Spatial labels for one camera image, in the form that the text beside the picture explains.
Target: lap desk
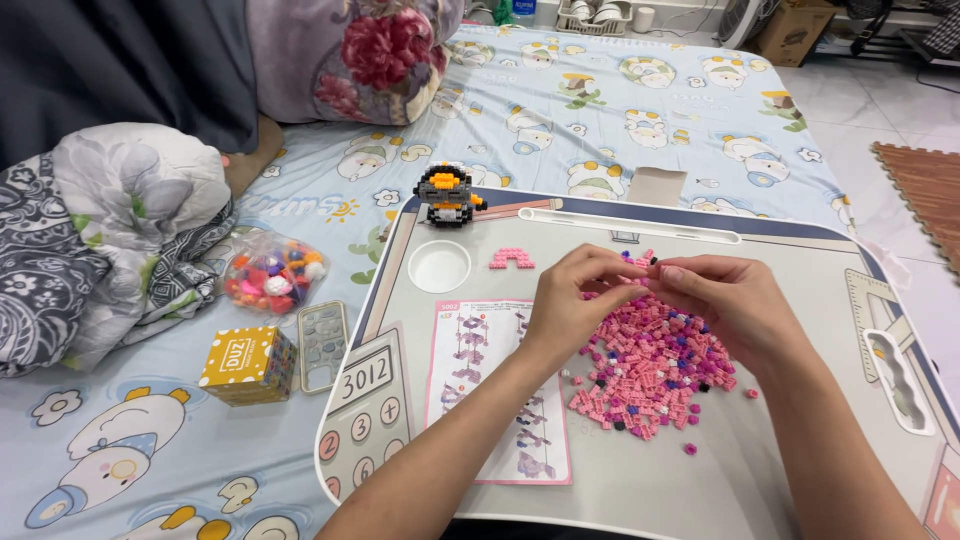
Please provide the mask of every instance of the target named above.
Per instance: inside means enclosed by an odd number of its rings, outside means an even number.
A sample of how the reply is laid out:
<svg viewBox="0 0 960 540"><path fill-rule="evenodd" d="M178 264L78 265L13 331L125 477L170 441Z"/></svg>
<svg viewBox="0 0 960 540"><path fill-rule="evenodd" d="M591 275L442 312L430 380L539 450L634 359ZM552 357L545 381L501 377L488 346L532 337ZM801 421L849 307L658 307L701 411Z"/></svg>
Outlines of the lap desk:
<svg viewBox="0 0 960 540"><path fill-rule="evenodd" d="M927 528L960 537L958 428L923 347L874 258L816 225L645 207L515 190L477 188L490 209L461 230L426 222L408 200L396 218L376 279L331 391L314 449L318 477L335 503L424 427L438 302L532 300L540 271L590 242L658 258L702 253L766 262L817 351L839 380L880 462ZM431 294L427 242L448 240L449 292ZM536 270L490 269L503 247L525 250ZM411 259L414 267L410 268ZM588 356L566 364L592 369ZM756 380L742 367L732 393L695 394L701 423L651 441L601 430L565 410L569 480L564 485L475 484L458 517L560 523L647 537L770 540L799 535L792 501ZM579 388L563 379L568 402ZM685 454L685 443L699 448Z"/></svg>

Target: hand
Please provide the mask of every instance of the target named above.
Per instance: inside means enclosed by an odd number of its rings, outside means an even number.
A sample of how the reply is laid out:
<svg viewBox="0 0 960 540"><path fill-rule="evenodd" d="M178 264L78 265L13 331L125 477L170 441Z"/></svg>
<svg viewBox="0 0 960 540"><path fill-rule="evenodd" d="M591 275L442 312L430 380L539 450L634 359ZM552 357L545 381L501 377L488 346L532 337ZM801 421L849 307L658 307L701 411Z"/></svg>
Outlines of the hand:
<svg viewBox="0 0 960 540"><path fill-rule="evenodd" d="M542 362L544 373L556 372L611 311L650 292L631 282L646 275L610 250L584 244L571 251L540 274L530 324L518 350ZM585 291L600 296L587 301Z"/></svg>
<svg viewBox="0 0 960 540"><path fill-rule="evenodd" d="M773 273L759 260L669 258L647 271L659 300L702 316L733 357L755 375L785 351L811 347Z"/></svg>

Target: brown puzzle mat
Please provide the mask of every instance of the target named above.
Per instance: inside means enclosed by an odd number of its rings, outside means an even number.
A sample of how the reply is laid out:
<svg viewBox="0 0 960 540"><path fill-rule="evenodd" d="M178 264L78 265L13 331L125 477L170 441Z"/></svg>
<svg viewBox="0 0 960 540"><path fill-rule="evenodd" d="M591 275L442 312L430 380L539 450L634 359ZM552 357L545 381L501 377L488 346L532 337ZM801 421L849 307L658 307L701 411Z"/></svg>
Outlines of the brown puzzle mat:
<svg viewBox="0 0 960 540"><path fill-rule="evenodd" d="M960 154L879 142L873 150L950 269L960 273Z"/></svg>

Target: mattress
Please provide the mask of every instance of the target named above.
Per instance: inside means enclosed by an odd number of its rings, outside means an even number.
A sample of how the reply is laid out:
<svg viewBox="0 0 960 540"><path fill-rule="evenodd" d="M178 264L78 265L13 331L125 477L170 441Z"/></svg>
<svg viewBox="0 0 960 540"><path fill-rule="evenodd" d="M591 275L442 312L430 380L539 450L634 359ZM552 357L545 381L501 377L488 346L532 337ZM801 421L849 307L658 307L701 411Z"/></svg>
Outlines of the mattress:
<svg viewBox="0 0 960 540"><path fill-rule="evenodd" d="M637 167L687 173L680 206L852 227L849 205L770 64L747 53L464 26L428 111L405 128L317 122L239 201L241 227L330 261L310 304L362 306L400 202L424 167L479 185L627 199ZM230 242L207 254L223 268ZM230 408L198 387L216 331L297 315L221 299L114 351L0 380L5 537L312 538L332 513L313 472L326 394Z"/></svg>

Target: instruction sheet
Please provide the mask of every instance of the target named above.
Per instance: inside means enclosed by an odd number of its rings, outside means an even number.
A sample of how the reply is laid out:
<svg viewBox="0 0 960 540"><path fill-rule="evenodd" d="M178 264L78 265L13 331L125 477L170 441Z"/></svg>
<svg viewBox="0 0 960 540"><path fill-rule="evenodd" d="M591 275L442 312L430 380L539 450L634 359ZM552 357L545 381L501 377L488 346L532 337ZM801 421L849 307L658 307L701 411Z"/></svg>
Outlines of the instruction sheet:
<svg viewBox="0 0 960 540"><path fill-rule="evenodd" d="M441 301L434 321L426 426L476 388L527 331L533 302ZM564 399L557 376L517 412L477 483L570 484Z"/></svg>

